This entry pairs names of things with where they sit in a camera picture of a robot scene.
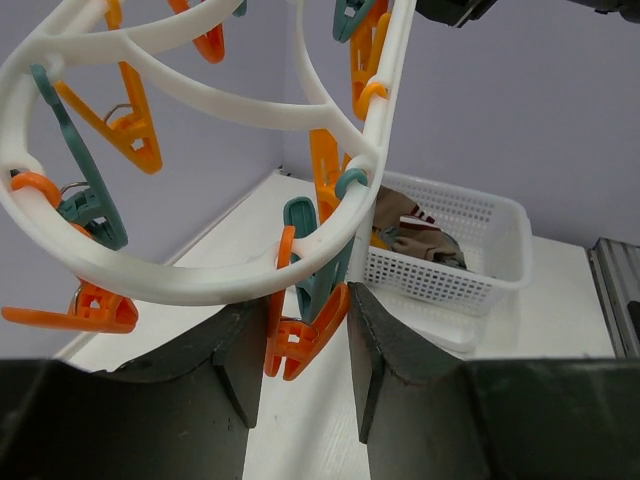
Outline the beige striped sock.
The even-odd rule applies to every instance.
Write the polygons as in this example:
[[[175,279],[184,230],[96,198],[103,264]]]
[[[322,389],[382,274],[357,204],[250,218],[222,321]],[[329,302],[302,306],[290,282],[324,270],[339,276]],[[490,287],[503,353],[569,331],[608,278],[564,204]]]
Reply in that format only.
[[[387,251],[467,269],[459,243],[437,226],[435,219],[414,200],[385,186],[377,193],[373,231],[388,245]]]

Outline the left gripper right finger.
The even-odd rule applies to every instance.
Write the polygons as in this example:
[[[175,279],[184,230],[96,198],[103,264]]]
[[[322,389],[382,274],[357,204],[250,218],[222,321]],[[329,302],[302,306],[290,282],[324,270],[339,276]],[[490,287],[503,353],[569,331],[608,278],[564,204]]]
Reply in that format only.
[[[359,440],[374,479],[635,479],[632,359],[459,359],[361,283],[347,317]]]

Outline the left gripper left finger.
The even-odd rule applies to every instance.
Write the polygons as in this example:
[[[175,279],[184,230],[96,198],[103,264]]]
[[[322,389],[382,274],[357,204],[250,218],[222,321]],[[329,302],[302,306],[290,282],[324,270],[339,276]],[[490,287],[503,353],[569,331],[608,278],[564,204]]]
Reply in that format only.
[[[265,303],[232,304],[113,371],[1,364],[5,479],[239,479],[256,425]]]

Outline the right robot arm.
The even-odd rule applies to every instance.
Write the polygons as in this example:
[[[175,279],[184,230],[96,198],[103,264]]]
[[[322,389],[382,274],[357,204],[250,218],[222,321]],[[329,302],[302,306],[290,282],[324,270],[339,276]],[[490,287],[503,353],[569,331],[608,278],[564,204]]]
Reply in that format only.
[[[449,1],[420,0],[415,2],[415,12],[421,17],[460,29],[470,22],[485,17],[497,5],[500,11],[518,9],[522,14],[550,16],[563,10],[584,10],[600,16],[617,16],[625,22],[639,24],[639,2],[634,0],[612,1]]]

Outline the white round clip hanger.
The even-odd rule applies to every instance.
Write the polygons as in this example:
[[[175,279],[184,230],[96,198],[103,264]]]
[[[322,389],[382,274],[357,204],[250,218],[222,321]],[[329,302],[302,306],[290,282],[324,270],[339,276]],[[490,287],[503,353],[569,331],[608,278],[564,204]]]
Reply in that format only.
[[[247,191],[277,163],[280,131],[326,129],[350,155],[350,169],[367,184],[350,183],[334,215],[314,239],[293,248],[331,257],[356,233],[377,195],[402,75],[414,3],[397,2],[376,80],[388,91],[368,103],[363,127],[354,125],[327,92],[306,48],[307,5],[296,5],[294,46],[285,41],[286,8],[263,1],[249,12],[239,40],[242,59],[222,72],[226,89],[185,75],[190,41],[225,21],[233,1],[210,1],[179,15],[116,30],[98,30],[104,1],[62,1],[40,23],[25,20],[27,3],[5,1],[1,27],[15,39],[1,42],[1,296],[17,301],[58,293],[80,278],[118,295],[165,305],[235,303],[283,289],[308,276],[302,261],[277,268],[271,245],[246,263],[175,267],[155,260],[164,240],[186,236],[215,210],[219,199]],[[84,87],[105,102],[113,92],[109,70],[126,62],[152,88],[154,126],[163,163],[143,173],[110,148],[98,152],[97,168],[121,216],[128,244],[114,251],[84,236],[37,190],[12,190],[11,171],[49,180],[78,179],[80,168],[45,103],[35,71],[51,81]]]

